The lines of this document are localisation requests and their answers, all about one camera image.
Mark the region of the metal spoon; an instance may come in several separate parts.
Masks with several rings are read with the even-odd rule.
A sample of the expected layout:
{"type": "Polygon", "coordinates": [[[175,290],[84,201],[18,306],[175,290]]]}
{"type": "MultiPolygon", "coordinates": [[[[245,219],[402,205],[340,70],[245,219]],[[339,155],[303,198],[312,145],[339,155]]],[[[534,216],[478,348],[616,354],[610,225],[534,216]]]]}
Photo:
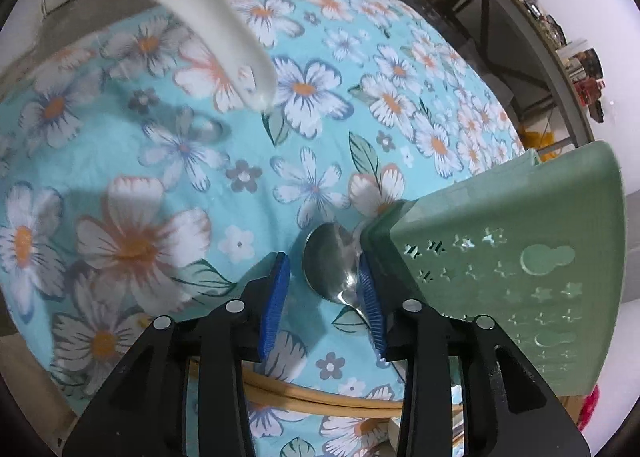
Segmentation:
{"type": "Polygon", "coordinates": [[[359,241],[337,223],[324,223],[307,237],[302,269],[309,287],[333,303],[355,310],[381,343],[384,316],[373,276],[359,241]]]}

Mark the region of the wooden chopstick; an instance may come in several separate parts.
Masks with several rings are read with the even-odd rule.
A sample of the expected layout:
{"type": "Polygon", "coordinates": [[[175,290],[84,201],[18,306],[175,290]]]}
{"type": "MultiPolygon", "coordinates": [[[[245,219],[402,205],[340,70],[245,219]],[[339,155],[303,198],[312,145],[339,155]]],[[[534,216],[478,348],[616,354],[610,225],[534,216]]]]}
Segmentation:
{"type": "Polygon", "coordinates": [[[296,413],[354,418],[390,419],[401,414],[401,401],[358,399],[330,394],[269,378],[241,366],[245,398],[252,404],[296,413]]]}
{"type": "Polygon", "coordinates": [[[328,399],[326,393],[312,392],[311,399],[281,394],[254,387],[248,383],[244,385],[245,397],[250,403],[283,409],[284,411],[296,411],[301,414],[390,419],[399,417],[402,411],[401,402],[384,402],[377,399],[348,399],[340,396],[338,399],[328,399]]]}

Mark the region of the green plastic utensil holder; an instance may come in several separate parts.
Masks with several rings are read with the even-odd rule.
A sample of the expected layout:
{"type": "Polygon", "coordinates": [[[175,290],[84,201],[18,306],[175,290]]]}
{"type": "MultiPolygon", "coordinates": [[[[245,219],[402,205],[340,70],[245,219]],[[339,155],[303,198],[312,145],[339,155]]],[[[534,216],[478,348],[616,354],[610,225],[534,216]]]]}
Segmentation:
{"type": "Polygon", "coordinates": [[[559,396],[592,391],[625,272],[620,167],[596,142],[550,161],[529,151],[390,206],[360,237],[371,265],[442,315],[488,315],[559,396]]]}

